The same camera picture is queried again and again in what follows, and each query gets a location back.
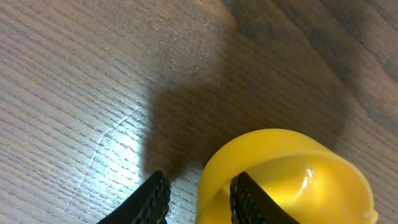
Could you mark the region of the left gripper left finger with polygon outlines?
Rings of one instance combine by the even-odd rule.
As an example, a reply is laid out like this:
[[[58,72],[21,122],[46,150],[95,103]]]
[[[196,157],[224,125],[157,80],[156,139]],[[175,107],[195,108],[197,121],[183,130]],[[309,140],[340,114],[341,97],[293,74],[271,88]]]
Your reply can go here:
[[[98,224],[167,224],[170,193],[169,179],[157,170]]]

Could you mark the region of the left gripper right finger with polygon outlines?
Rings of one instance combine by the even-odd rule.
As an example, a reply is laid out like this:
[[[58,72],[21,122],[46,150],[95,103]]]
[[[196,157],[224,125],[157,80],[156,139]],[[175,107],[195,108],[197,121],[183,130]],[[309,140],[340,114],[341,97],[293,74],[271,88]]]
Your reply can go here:
[[[229,191],[233,224],[299,224],[246,172],[232,179]]]

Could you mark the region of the yellow measuring scoop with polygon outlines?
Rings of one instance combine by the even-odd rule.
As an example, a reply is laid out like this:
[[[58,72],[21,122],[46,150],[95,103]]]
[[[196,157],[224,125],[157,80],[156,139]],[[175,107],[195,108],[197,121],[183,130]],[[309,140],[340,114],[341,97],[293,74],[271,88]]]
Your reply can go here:
[[[262,129],[233,139],[208,161],[196,223],[231,223],[229,186],[242,172],[299,223],[375,224],[379,218],[370,184],[352,163],[304,134]]]

